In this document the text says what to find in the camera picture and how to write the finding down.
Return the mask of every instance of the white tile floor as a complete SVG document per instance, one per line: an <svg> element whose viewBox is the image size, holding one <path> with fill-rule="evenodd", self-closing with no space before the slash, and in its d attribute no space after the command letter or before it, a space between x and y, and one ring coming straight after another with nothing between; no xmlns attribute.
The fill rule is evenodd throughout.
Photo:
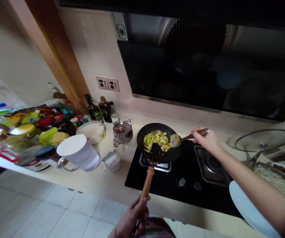
<svg viewBox="0 0 285 238"><path fill-rule="evenodd" d="M126 209L13 171L0 178L0 238L106 238ZM227 238L168 218L165 221L177 238Z"/></svg>

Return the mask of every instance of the stove knob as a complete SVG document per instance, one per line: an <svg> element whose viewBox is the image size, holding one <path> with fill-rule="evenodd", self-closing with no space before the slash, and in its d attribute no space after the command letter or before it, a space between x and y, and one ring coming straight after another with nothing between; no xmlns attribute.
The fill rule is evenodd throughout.
<svg viewBox="0 0 285 238"><path fill-rule="evenodd" d="M179 187L183 187L185 185L185 179L184 178L181 178L179 181L178 181L178 186Z"/></svg>
<svg viewBox="0 0 285 238"><path fill-rule="evenodd" d="M196 181L193 185L196 190L202 190L202 187L199 181Z"/></svg>

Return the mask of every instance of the bean sprouts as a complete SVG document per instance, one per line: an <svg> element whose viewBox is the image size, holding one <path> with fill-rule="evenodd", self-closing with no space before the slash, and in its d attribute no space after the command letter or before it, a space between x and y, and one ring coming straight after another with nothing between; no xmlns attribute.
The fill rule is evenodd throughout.
<svg viewBox="0 0 285 238"><path fill-rule="evenodd" d="M279 174L272 172L269 168L265 169L261 165L256 166L254 172L285 194L285 180Z"/></svg>

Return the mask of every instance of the wok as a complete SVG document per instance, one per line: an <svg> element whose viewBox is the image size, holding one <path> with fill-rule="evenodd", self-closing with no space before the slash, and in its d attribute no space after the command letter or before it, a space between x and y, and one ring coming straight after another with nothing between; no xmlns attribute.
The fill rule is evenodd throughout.
<svg viewBox="0 0 285 238"><path fill-rule="evenodd" d="M163 152L160 146L156 143L152 145L152 148L151 148L152 153L146 152L144 150L145 147L143 145L144 144L143 139L145 135L155 130L166 132L167 133L166 136L168 137L169 140L170 140L171 135L176 134L176 132L172 130L170 127L164 124L161 124L161 123L147 124L144 127L142 127L140 131L138 132L138 135L137 135L138 148L142 152L143 156L145 156L151 162L151 166L147 170L147 177L146 177L143 189L142 189L140 200L142 200L144 197L147 197L149 195L152 177L155 174L154 167L157 164L167 164L167 163L175 161L180 156L180 153L181 153L181 147L170 148L167 152Z"/></svg>

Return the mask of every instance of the spatula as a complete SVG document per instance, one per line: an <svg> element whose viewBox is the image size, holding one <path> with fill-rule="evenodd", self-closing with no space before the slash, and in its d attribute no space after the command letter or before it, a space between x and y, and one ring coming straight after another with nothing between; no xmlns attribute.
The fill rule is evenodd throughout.
<svg viewBox="0 0 285 238"><path fill-rule="evenodd" d="M201 136L204 137L204 136L206 136L206 135L208 134L209 129L205 128L205 129L198 130L197 132L198 132ZM178 143L176 142L176 140L173 139L173 136L178 137ZM188 135L188 136L186 136L186 137L184 137L184 138L182 138L182 139L181 139L181 137L180 137L179 135L174 134L174 135L172 135L171 138L170 138L170 143L173 144L173 146L171 146L171 148L177 148L177 147L179 147L179 146L181 145L181 143L182 143L184 140L193 139L193 138L194 138L194 136L193 136L192 134L190 134L190 135Z"/></svg>

